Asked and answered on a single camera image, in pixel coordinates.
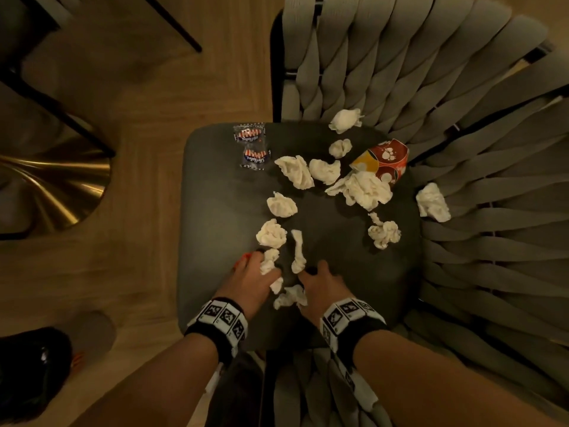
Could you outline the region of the scattered crumpled white tissues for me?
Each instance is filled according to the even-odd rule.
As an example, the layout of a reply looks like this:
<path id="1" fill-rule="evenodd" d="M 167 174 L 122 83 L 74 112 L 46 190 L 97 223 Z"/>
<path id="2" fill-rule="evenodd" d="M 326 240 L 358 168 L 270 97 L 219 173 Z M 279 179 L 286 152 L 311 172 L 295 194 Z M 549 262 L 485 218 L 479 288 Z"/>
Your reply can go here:
<path id="1" fill-rule="evenodd" d="M 352 114 L 356 119 L 359 116 L 359 110 L 343 110 L 335 116 L 334 121 L 329 125 L 331 130 L 335 130 L 340 134 L 350 127 L 361 126 L 361 123 L 356 121 L 356 119 L 348 121 L 348 115 L 344 116 L 342 112 Z M 344 142 L 346 142 L 344 153 L 338 148 L 343 143 L 342 141 L 336 141 L 331 145 L 329 152 L 334 158 L 339 159 L 345 156 L 351 149 L 350 141 L 345 140 Z M 266 145 L 264 138 L 252 144 L 257 146 L 262 144 Z M 341 193 L 346 199 L 346 205 L 352 206 L 357 203 L 366 211 L 370 212 L 369 217 L 374 222 L 374 225 L 369 228 L 368 234 L 374 240 L 374 246 L 377 249 L 385 249 L 388 243 L 397 243 L 401 238 L 400 231 L 395 222 L 380 222 L 377 214 L 372 212 L 380 203 L 386 204 L 393 197 L 389 184 L 380 181 L 373 173 L 352 170 L 347 176 L 337 180 L 341 169 L 341 163 L 339 161 L 335 161 L 333 164 L 327 164 L 322 160 L 315 159 L 308 165 L 301 156 L 285 156 L 277 159 L 275 163 L 277 163 L 283 174 L 293 182 L 297 189 L 304 190 L 314 187 L 315 178 L 327 185 L 336 181 L 335 184 L 325 190 L 325 193 L 329 196 L 335 196 Z M 447 206 L 444 196 L 436 183 L 429 183 L 420 190 L 416 196 L 416 200 L 420 216 L 430 216 L 437 222 L 448 222 L 451 220 L 450 208 Z M 292 199 L 277 192 L 274 192 L 274 197 L 267 199 L 267 206 L 275 217 L 288 218 L 298 212 L 298 207 Z M 303 235 L 302 231 L 298 229 L 291 230 L 291 233 L 296 243 L 295 257 L 291 265 L 291 270 L 294 274 L 298 274 L 306 265 L 306 259 L 302 251 Z M 287 234 L 287 230 L 285 230 L 276 219 L 271 219 L 262 225 L 260 231 L 256 234 L 256 238 L 260 245 L 279 249 L 285 244 Z M 273 306 L 275 310 L 278 310 L 283 307 L 290 307 L 293 304 L 297 306 L 307 305 L 304 290 L 300 285 L 285 288 L 283 293 L 280 292 L 280 294 L 278 294 Z"/>

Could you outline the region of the white tissue ball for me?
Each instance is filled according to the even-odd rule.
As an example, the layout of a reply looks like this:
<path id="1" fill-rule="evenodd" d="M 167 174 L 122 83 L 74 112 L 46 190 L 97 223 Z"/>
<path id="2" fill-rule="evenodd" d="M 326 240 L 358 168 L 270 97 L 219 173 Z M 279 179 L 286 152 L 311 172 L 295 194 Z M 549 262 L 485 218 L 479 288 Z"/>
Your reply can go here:
<path id="1" fill-rule="evenodd" d="M 274 268 L 276 268 L 275 263 L 279 258 L 280 253 L 278 249 L 270 248 L 264 251 L 263 255 L 264 258 L 260 265 L 260 273 L 265 275 Z M 282 290 L 282 286 L 283 286 L 283 277 L 279 277 L 270 285 L 270 288 L 274 294 L 278 295 Z"/>

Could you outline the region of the person's left forearm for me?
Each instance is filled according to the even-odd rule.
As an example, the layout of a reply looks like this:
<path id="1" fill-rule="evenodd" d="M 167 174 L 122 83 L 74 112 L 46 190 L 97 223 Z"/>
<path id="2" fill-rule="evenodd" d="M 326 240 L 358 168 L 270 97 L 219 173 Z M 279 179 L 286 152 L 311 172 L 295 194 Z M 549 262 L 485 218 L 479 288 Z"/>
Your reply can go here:
<path id="1" fill-rule="evenodd" d="M 121 381 L 69 427 L 187 427 L 217 366 L 214 343 L 189 334 Z"/>

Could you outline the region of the black metal furniture frame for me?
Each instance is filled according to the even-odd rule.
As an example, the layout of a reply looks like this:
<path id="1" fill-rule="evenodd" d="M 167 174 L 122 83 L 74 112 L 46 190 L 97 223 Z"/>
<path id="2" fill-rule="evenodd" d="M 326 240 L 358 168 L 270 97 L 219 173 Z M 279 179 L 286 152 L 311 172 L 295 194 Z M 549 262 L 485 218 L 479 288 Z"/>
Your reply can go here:
<path id="1" fill-rule="evenodd" d="M 115 151 L 62 104 L 22 78 L 22 62 L 47 37 L 64 27 L 84 0 L 0 0 L 0 82 L 34 102 L 65 127 L 85 138 L 105 157 Z"/>

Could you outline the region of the clear orange print candy wrapper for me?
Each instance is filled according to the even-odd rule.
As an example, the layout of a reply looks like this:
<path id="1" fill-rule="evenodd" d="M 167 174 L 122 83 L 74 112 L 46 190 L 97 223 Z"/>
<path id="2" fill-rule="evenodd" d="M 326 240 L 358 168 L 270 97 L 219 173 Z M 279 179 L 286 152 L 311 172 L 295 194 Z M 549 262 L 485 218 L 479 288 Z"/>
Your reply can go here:
<path id="1" fill-rule="evenodd" d="M 233 137 L 237 143 L 254 143 L 265 137 L 263 122 L 241 123 L 233 126 Z"/>
<path id="2" fill-rule="evenodd" d="M 265 145 L 257 146 L 249 143 L 244 147 L 240 166 L 254 171 L 263 171 L 271 157 L 271 150 Z"/>

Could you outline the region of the black white marker wristband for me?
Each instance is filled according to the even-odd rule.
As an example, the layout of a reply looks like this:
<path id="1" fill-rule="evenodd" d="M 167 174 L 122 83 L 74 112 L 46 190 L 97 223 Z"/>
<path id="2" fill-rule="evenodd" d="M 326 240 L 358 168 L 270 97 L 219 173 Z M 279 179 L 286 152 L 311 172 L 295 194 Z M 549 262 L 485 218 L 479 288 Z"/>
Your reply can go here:
<path id="1" fill-rule="evenodd" d="M 370 304 L 356 298 L 332 303 L 319 319 L 318 330 L 332 352 L 341 378 L 359 405 L 371 412 L 378 398 L 357 371 L 353 354 L 356 345 L 373 331 L 388 330 L 387 324 Z"/>
<path id="2" fill-rule="evenodd" d="M 209 338 L 216 347 L 218 362 L 228 367 L 246 339 L 248 321 L 240 305 L 226 297 L 206 302 L 198 315 L 188 323 L 183 335 L 199 334 Z"/>

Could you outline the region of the gold pedestal table base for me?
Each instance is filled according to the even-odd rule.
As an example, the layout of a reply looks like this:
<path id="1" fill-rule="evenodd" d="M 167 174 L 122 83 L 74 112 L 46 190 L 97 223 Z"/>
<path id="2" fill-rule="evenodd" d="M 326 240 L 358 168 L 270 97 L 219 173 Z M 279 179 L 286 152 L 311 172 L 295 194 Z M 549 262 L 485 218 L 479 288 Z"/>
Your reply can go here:
<path id="1" fill-rule="evenodd" d="M 22 187 L 10 201 L 16 227 L 0 224 L 0 240 L 24 240 L 75 227 L 100 205 L 111 180 L 114 150 L 72 136 L 49 150 L 21 157 L 0 153 L 0 173 Z"/>

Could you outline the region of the red paw print paper cup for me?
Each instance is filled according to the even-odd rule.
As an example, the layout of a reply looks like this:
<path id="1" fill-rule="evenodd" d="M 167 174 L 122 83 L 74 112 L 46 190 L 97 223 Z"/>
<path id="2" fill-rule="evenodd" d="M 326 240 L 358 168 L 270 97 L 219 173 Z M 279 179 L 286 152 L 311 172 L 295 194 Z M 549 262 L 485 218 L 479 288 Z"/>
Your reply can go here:
<path id="1" fill-rule="evenodd" d="M 394 186 L 407 170 L 409 149 L 396 139 L 379 143 L 352 161 L 353 171 L 373 173 L 380 181 Z"/>

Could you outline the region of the person's right forearm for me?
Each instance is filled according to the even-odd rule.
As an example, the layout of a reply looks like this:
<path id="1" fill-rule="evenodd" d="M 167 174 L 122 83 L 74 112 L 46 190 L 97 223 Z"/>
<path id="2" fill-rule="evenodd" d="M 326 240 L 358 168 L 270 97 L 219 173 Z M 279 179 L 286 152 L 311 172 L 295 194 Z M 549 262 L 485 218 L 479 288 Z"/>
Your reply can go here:
<path id="1" fill-rule="evenodd" d="M 386 330 L 353 362 L 398 427 L 563 427 L 465 366 Z"/>

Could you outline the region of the black glossy shoe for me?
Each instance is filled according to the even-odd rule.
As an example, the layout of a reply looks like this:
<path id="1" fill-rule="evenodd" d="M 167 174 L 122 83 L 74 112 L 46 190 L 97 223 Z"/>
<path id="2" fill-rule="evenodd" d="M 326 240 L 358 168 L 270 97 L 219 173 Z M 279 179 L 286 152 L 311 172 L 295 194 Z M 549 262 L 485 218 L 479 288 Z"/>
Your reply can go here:
<path id="1" fill-rule="evenodd" d="M 72 344 L 54 327 L 0 337 L 0 425 L 38 418 L 69 377 Z"/>

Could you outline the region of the dark grey seat cushion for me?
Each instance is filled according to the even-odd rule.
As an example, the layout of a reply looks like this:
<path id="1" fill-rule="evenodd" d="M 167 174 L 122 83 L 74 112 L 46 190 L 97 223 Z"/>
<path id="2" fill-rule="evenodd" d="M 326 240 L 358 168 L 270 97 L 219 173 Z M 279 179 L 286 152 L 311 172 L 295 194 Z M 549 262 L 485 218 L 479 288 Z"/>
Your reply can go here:
<path id="1" fill-rule="evenodd" d="M 301 191 L 274 165 L 274 159 L 300 155 L 333 161 L 328 148 L 349 138 L 352 151 L 341 161 L 341 176 L 349 164 L 385 137 L 373 128 L 353 128 L 337 135 L 322 123 L 268 123 L 266 135 L 272 159 L 264 170 L 241 167 L 243 147 L 233 137 L 235 122 L 195 130 L 184 150 L 177 277 L 179 328 L 215 293 L 234 263 L 260 248 L 262 225 L 273 218 L 266 200 L 274 192 L 292 198 L 297 214 L 280 220 L 288 232 L 303 233 L 303 253 L 309 266 L 325 259 L 356 297 L 368 302 L 387 321 L 400 323 L 418 298 L 422 280 L 421 219 L 414 181 L 404 174 L 393 197 L 376 209 L 380 220 L 394 221 L 402 232 L 398 243 L 381 251 L 367 234 L 372 221 L 358 204 L 346 205 L 342 194 L 326 195 L 318 181 Z"/>

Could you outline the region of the person's left hand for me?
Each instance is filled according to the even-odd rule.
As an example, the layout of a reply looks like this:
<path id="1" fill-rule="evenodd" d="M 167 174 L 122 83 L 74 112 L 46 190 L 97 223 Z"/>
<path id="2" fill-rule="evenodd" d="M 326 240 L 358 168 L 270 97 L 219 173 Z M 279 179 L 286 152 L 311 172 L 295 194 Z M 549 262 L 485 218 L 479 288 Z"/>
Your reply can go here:
<path id="1" fill-rule="evenodd" d="M 237 303 L 247 321 L 251 321 L 272 292 L 260 287 L 260 265 L 263 258 L 264 255 L 260 251 L 253 251 L 249 256 L 242 257 L 213 296 Z"/>

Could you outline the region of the person's right hand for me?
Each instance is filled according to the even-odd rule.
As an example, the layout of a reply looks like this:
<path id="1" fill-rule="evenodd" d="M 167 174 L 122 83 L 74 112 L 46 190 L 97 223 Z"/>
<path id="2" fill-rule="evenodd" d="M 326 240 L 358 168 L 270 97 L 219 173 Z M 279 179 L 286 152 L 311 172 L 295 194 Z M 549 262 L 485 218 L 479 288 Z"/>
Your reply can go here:
<path id="1" fill-rule="evenodd" d="M 351 298 L 352 293 L 343 278 L 330 271 L 326 260 L 320 260 L 313 269 L 317 270 L 317 279 L 310 286 L 304 286 L 307 305 L 301 307 L 301 313 L 315 327 L 319 327 L 320 319 L 328 308 L 333 303 Z"/>

